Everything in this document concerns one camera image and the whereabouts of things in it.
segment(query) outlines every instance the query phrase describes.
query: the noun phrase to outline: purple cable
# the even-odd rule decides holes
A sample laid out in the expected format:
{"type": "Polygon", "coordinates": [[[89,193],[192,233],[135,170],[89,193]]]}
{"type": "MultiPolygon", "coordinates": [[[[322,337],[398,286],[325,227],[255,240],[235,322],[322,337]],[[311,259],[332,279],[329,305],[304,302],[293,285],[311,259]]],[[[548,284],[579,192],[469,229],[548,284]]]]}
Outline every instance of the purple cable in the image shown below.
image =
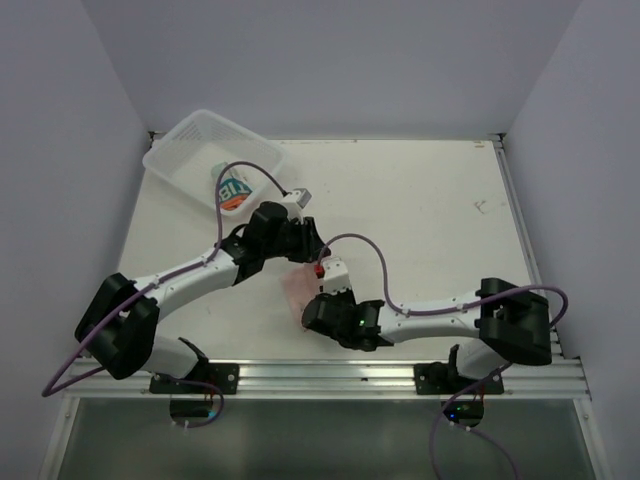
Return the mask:
{"type": "MultiPolygon", "coordinates": [[[[222,244],[222,210],[220,208],[220,184],[222,182],[222,177],[229,169],[231,169],[231,168],[233,168],[235,166],[238,166],[238,165],[245,165],[245,166],[248,166],[248,167],[252,167],[252,168],[255,168],[256,170],[262,172],[269,180],[271,180],[273,182],[273,184],[278,188],[278,190],[280,190],[280,193],[282,193],[283,196],[287,194],[287,191],[284,188],[282,188],[280,183],[278,183],[278,181],[273,177],[273,175],[271,175],[269,172],[267,172],[264,168],[262,168],[259,165],[255,165],[255,164],[253,164],[251,162],[246,162],[244,160],[241,160],[241,161],[238,161],[238,162],[232,162],[232,163],[228,164],[227,166],[225,166],[220,171],[220,175],[218,176],[218,179],[216,180],[216,186],[215,186],[215,191],[214,191],[214,194],[215,194],[215,205],[216,205],[216,221],[218,223],[218,240],[217,240],[217,242],[216,242],[216,244],[214,246],[213,252],[207,258],[207,261],[211,261],[211,260],[213,260],[215,258],[215,256],[220,251],[220,246],[222,244]]],[[[66,382],[61,383],[60,385],[56,385],[56,383],[58,383],[60,378],[62,378],[62,376],[69,369],[69,367],[71,367],[71,364],[73,364],[75,359],[78,358],[82,354],[82,352],[93,341],[93,339],[102,331],[102,329],[104,329],[104,327],[106,327],[121,312],[125,311],[127,308],[129,308],[131,305],[133,305],[140,297],[142,297],[143,295],[147,294],[148,292],[150,292],[154,288],[157,288],[158,286],[160,286],[164,282],[166,282],[168,280],[171,280],[171,279],[173,279],[173,278],[175,278],[177,276],[183,275],[185,273],[191,272],[192,270],[200,268],[201,266],[202,266],[202,262],[198,261],[198,262],[194,262],[194,263],[192,263],[190,265],[186,265],[184,267],[181,267],[181,268],[179,268],[177,270],[174,270],[173,272],[169,272],[166,275],[160,277],[158,279],[157,283],[150,283],[146,287],[142,288],[141,290],[139,290],[138,292],[133,294],[131,297],[127,298],[124,302],[122,302],[120,305],[118,305],[116,308],[114,308],[111,312],[109,312],[109,314],[106,317],[104,317],[102,320],[100,320],[100,322],[98,322],[98,324],[95,327],[93,327],[93,329],[89,332],[89,334],[85,338],[82,339],[82,341],[80,342],[80,344],[76,348],[76,351],[72,355],[70,355],[69,358],[67,358],[64,361],[62,366],[53,374],[51,379],[47,382],[45,387],[42,389],[41,395],[43,397],[50,397],[51,395],[54,395],[54,394],[60,392],[61,390],[64,390],[65,388],[67,388],[67,387],[69,387],[69,386],[71,386],[71,385],[73,385],[75,383],[78,383],[81,380],[84,380],[85,378],[88,378],[88,377],[90,377],[92,375],[95,375],[98,372],[101,372],[101,371],[105,370],[104,367],[94,368],[93,370],[85,372],[82,375],[78,375],[76,377],[71,378],[70,380],[68,380],[66,382]]]]}
{"type": "Polygon", "coordinates": [[[218,410],[216,410],[216,412],[211,415],[211,413],[213,412],[209,412],[209,418],[207,418],[206,420],[202,421],[202,422],[197,422],[197,423],[183,423],[182,426],[186,427],[186,428],[200,428],[200,427],[205,427],[207,425],[210,425],[211,423],[215,422],[218,417],[220,417],[220,414],[222,413],[222,409],[224,408],[224,395],[222,394],[222,390],[220,390],[218,387],[216,387],[215,385],[213,385],[212,383],[206,383],[206,382],[196,382],[194,380],[183,380],[181,378],[175,378],[172,376],[168,376],[169,380],[171,380],[172,382],[175,383],[181,383],[183,385],[191,385],[194,387],[202,387],[202,388],[206,388],[208,390],[212,390],[213,393],[215,393],[216,395],[218,395],[218,397],[220,397],[220,406],[218,407],[218,410]]]}
{"type": "MultiPolygon", "coordinates": [[[[383,292],[384,292],[385,301],[386,301],[387,305],[389,305],[389,307],[394,312],[405,314],[403,309],[398,307],[395,303],[393,303],[393,300],[391,300],[391,295],[389,293],[389,272],[388,272],[388,269],[387,269],[387,261],[384,258],[384,254],[382,253],[382,250],[380,250],[380,247],[378,247],[378,245],[376,245],[373,242],[373,240],[365,237],[364,235],[360,235],[359,233],[342,233],[340,235],[336,235],[335,237],[330,239],[325,244],[325,246],[322,248],[322,250],[320,251],[320,254],[318,255],[318,264],[320,264],[321,259],[324,258],[325,252],[326,252],[327,248],[329,248],[329,245],[331,245],[332,243],[336,242],[337,240],[341,240],[343,238],[355,238],[355,239],[358,239],[358,240],[362,240],[363,242],[366,242],[367,244],[369,244],[369,246],[371,246],[371,248],[373,248],[375,250],[375,252],[378,254],[378,258],[380,259],[380,264],[382,266],[382,289],[383,289],[383,292]]],[[[501,300],[503,298],[511,297],[513,295],[518,295],[520,293],[529,292],[531,290],[546,290],[546,291],[554,292],[554,293],[558,294],[562,298],[562,308],[560,309],[558,314],[554,317],[554,319],[549,323],[549,328],[553,328],[562,319],[562,317],[564,317],[565,313],[567,312],[567,309],[569,308],[569,298],[567,297],[567,294],[563,290],[561,290],[558,287],[554,287],[554,286],[550,286],[550,285],[527,285],[527,286],[524,286],[524,287],[511,288],[509,290],[505,290],[504,292],[500,292],[500,293],[498,293],[496,295],[492,295],[490,297],[482,298],[482,299],[476,300],[474,302],[466,303],[466,304],[462,305],[462,308],[459,308],[457,306],[451,306],[451,307],[439,308],[439,309],[434,309],[434,310],[410,310],[406,314],[410,315],[410,316],[414,316],[414,317],[429,317],[429,316],[436,316],[436,315],[446,315],[446,314],[449,314],[449,313],[458,312],[461,309],[462,310],[467,310],[467,309],[471,309],[471,308],[476,308],[476,307],[479,307],[481,305],[485,305],[487,303],[492,303],[492,302],[495,302],[497,300],[501,300]]],[[[440,468],[438,467],[438,465],[436,463],[435,435],[436,435],[436,430],[437,430],[438,424],[439,424],[440,420],[443,417],[442,414],[447,410],[447,408],[449,408],[449,406],[457,398],[461,397],[462,395],[464,395],[466,393],[469,393],[469,392],[472,392],[472,391],[476,391],[478,388],[480,388],[486,382],[491,380],[495,375],[500,375],[502,372],[504,372],[511,365],[512,365],[511,363],[508,363],[508,364],[498,368],[497,370],[495,370],[491,374],[487,375],[485,378],[483,378],[481,380],[478,380],[477,382],[475,382],[475,383],[469,385],[468,387],[464,388],[463,390],[459,391],[458,393],[453,395],[449,400],[447,400],[445,402],[445,404],[442,407],[440,413],[438,414],[438,416],[434,420],[433,424],[431,425],[431,431],[429,433],[429,458],[431,460],[431,465],[433,467],[433,471],[435,472],[436,477],[438,478],[438,480],[442,480],[442,473],[441,473],[440,468]]],[[[491,438],[486,433],[483,433],[483,432],[480,432],[480,431],[475,431],[475,430],[471,430],[471,432],[474,433],[475,435],[485,439],[489,443],[493,444],[496,448],[498,448],[498,450],[500,450],[504,454],[504,456],[507,458],[507,460],[509,461],[509,464],[511,465],[511,468],[513,469],[513,473],[515,475],[516,480],[521,480],[522,479],[522,475],[521,475],[521,473],[520,473],[515,461],[513,460],[513,458],[509,454],[509,452],[507,452],[507,450],[502,445],[500,445],[496,440],[491,438]]]]}

